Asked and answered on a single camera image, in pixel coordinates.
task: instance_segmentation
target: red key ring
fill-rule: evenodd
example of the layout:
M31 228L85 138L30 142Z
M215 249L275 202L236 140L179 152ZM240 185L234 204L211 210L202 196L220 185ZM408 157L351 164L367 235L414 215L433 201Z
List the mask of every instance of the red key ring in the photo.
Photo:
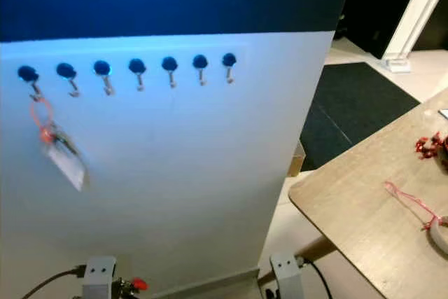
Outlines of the red key ring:
M48 120L47 120L47 123L46 123L46 124L41 123L41 121L39 120L39 118L38 118L37 115L36 115L36 112L35 112L35 110L34 110L34 105L35 105L36 103L43 103L43 104L45 105L45 107L47 108L47 112L48 112ZM53 123L53 109L52 109L52 107L51 107L50 102L47 101L47 100L44 99L44 98L39 98L39 99L36 100L36 101L32 100L32 101L31 101L31 108L30 108L30 111L31 111L31 116L32 116L33 119L34 119L34 122L36 123L37 127L39 128L41 140L42 140L44 143L50 143L50 142L52 142L52 141L53 141L53 135L52 135L52 133L51 133L50 128L51 128L51 125L52 125L52 123Z

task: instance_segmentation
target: cardboard box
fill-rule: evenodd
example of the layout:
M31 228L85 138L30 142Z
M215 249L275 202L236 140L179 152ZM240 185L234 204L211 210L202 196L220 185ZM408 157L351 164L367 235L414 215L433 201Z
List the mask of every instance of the cardboard box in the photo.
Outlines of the cardboard box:
M302 164L305 161L305 150L303 149L300 141L297 143L297 147L295 148L295 152L293 155L293 159L291 160L291 164L289 166L287 176L297 176L302 168Z

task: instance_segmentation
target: table leg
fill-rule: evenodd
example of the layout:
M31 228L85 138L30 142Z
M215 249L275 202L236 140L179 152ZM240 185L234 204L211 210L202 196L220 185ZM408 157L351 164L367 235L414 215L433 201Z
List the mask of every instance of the table leg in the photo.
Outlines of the table leg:
M335 250L336 246L332 242L330 242L327 237L320 236L318 239L315 239L313 242L309 243L307 246L294 253L294 256L296 258L303 257L314 262L315 260L318 260ZM275 275L273 271L270 271L269 273L259 278L258 285L263 286L273 280L275 280Z

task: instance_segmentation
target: wooden table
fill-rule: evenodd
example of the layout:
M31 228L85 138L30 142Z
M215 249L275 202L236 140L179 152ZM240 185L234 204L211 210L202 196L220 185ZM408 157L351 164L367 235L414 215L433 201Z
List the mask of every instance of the wooden table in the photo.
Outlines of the wooden table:
M384 187L392 181L439 215L448 215L448 174L435 158L419 160L414 147L422 136L448 134L448 120L438 113L447 107L448 89L289 192L293 204L386 298L448 298L448 256L421 230L422 220L431 216L411 202L405 201L405 207ZM328 251L331 243L319 242ZM324 253L314 251L317 258Z

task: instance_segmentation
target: pink string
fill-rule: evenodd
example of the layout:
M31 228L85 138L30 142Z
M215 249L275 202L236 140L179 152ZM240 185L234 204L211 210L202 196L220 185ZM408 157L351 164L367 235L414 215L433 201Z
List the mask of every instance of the pink string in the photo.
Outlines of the pink string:
M417 203L420 207L422 207L423 209L425 209L429 214L431 214L433 217L431 219L431 221L427 222L425 224L425 226L423 227L424 229L429 229L431 227L432 222L437 219L437 221L442 224L442 218L440 216L438 216L434 211L432 211L431 209L429 209L429 207L423 203L423 201L421 201L419 198L410 195L408 193L405 193L403 191L401 191L399 189L399 187L395 186L393 183L391 183L390 181L386 181L384 182L384 184L386 185L386 189L388 192L390 192L391 194L394 194L396 197L399 197L400 195L403 197L407 197L408 199L414 201L415 203Z

